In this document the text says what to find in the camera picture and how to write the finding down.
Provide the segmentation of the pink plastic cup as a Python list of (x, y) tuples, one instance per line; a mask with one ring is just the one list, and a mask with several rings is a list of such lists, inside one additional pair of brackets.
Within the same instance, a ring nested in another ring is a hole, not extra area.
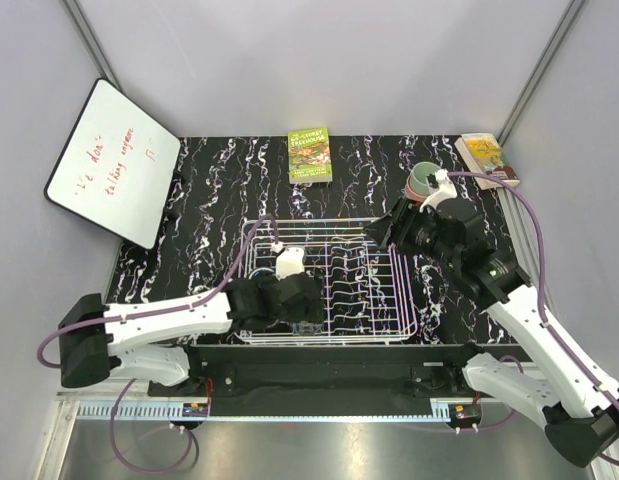
[(406, 198), (415, 202), (416, 204), (422, 204), (426, 200), (426, 198), (430, 195), (430, 192), (427, 186), (424, 187), (423, 192), (418, 192), (414, 190), (410, 182), (407, 181), (404, 187), (404, 195)]

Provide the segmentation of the light green plastic cup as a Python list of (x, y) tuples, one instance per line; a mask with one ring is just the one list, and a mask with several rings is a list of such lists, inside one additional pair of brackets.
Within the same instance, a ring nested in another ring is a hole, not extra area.
[(408, 181), (414, 190), (423, 192), (425, 186), (429, 189), (428, 177), (435, 175), (440, 169), (441, 167), (435, 163), (428, 161), (419, 162), (412, 168)]

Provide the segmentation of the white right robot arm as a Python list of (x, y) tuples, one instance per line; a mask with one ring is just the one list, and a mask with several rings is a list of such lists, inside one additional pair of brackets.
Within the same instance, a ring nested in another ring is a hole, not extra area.
[(544, 378), (507, 369), (478, 347), (443, 371), (455, 396), (486, 393), (532, 420), (553, 448), (584, 468), (619, 439), (619, 382), (547, 310), (514, 254), (491, 247), (484, 217), (464, 199), (399, 200), (363, 229), (381, 249), (440, 263), (455, 287), (503, 326)]

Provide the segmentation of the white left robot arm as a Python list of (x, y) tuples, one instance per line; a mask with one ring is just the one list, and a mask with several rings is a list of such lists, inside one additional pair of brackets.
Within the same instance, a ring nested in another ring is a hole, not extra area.
[(192, 396), (203, 388), (205, 372), (184, 348), (169, 350), (165, 341), (321, 324), (323, 316), (323, 280), (306, 272), (242, 278), (216, 295), (147, 304), (103, 304), (100, 294), (88, 294), (58, 325), (61, 384), (76, 389), (128, 376)]

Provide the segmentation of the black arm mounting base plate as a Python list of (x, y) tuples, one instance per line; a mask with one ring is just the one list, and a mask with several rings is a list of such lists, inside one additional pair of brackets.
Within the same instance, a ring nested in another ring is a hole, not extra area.
[(434, 399), (469, 399), (459, 364), (475, 353), (529, 357), (513, 345), (238, 346), (187, 348), (191, 377), (151, 397), (211, 395), (214, 420), (435, 421)]

